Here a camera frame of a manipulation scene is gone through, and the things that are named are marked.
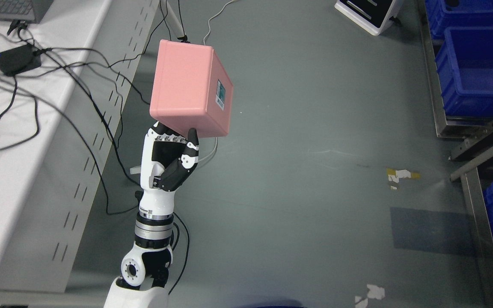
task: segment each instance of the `pink box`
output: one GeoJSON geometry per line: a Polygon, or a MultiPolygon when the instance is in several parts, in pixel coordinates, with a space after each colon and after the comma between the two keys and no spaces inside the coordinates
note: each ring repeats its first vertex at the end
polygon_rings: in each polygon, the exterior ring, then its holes
{"type": "Polygon", "coordinates": [[[200,138],[229,133],[233,83],[210,46],[159,43],[149,114],[179,134],[200,138]]]}

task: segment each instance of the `robot finger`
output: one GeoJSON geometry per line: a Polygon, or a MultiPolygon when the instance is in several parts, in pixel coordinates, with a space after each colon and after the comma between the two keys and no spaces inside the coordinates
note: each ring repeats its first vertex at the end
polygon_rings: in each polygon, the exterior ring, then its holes
{"type": "Polygon", "coordinates": [[[157,121],[153,125],[152,129],[157,135],[157,141],[185,143],[186,138],[178,134],[176,131],[170,129],[160,121],[157,121]]]}
{"type": "Polygon", "coordinates": [[[197,130],[192,128],[188,132],[188,142],[182,156],[173,160],[164,170],[156,187],[164,191],[176,191],[197,167],[199,161],[199,139],[197,130]]]}

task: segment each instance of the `laptop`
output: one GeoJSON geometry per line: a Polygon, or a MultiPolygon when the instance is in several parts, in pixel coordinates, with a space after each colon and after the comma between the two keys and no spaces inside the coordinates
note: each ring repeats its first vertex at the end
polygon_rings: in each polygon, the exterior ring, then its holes
{"type": "Polygon", "coordinates": [[[24,20],[37,24],[53,0],[0,0],[0,20],[24,20]]]}

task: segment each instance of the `gray floor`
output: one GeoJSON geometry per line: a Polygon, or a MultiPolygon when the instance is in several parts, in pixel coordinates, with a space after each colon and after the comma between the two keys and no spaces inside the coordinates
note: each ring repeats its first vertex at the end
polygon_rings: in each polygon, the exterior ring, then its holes
{"type": "MultiPolygon", "coordinates": [[[[192,43],[201,43],[207,19],[225,2],[182,2],[192,43]]],[[[354,307],[367,284],[386,290],[370,308],[483,306],[474,258],[436,245],[469,235],[439,218],[464,213],[464,203],[460,185],[448,181],[455,143],[435,135],[415,4],[403,6],[403,27],[379,37],[333,5],[242,0],[212,22],[208,44],[235,84],[231,132],[176,193],[192,238],[171,308],[354,307]],[[393,191],[386,168],[421,178],[393,191]],[[413,219],[425,217],[429,227],[399,243],[394,235],[421,224],[405,224],[404,216],[392,224],[391,208],[422,210],[413,219]]],[[[165,35],[164,27],[156,32],[134,80],[145,96],[165,35]]],[[[120,155],[135,166],[153,120],[133,94],[123,119],[120,155]]],[[[201,146],[204,156],[213,140],[201,146]]],[[[104,178],[112,209],[135,203],[113,154],[104,178]]],[[[68,292],[107,292],[133,245],[134,216],[107,217],[98,192],[68,292]]]]}

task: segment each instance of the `white cable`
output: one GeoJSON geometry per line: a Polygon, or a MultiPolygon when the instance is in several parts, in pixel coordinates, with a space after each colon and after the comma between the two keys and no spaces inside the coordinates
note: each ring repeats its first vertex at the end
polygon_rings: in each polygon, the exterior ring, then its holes
{"type": "Polygon", "coordinates": [[[218,15],[220,15],[223,12],[223,10],[226,8],[226,6],[228,6],[229,4],[231,4],[233,2],[237,2],[237,1],[239,1],[239,0],[231,0],[231,1],[227,2],[226,4],[223,5],[223,8],[216,15],[209,18],[209,21],[207,22],[209,25],[209,32],[207,32],[207,35],[205,35],[205,37],[203,37],[203,45],[207,44],[207,37],[209,37],[209,35],[211,35],[211,20],[218,17],[218,15]]]}
{"type": "Polygon", "coordinates": [[[214,148],[213,148],[213,150],[207,156],[205,156],[204,158],[201,158],[198,162],[200,163],[203,160],[205,160],[205,159],[210,158],[211,156],[213,156],[216,153],[217,149],[218,149],[218,137],[214,138],[214,148]]]}
{"type": "MultiPolygon", "coordinates": [[[[207,45],[207,37],[209,37],[209,35],[211,35],[211,20],[218,17],[223,12],[223,10],[226,8],[226,6],[228,6],[229,4],[231,4],[233,2],[237,2],[237,1],[239,1],[239,0],[231,0],[231,1],[227,2],[226,4],[223,5],[222,9],[216,15],[209,18],[209,20],[207,21],[207,24],[209,26],[209,32],[207,32],[207,35],[205,35],[205,37],[203,37],[203,45],[207,45]]],[[[214,138],[213,150],[207,156],[205,156],[204,158],[201,158],[199,160],[199,162],[202,162],[203,160],[206,160],[207,158],[210,158],[211,156],[213,156],[216,153],[217,149],[218,149],[218,137],[214,138]]]]}

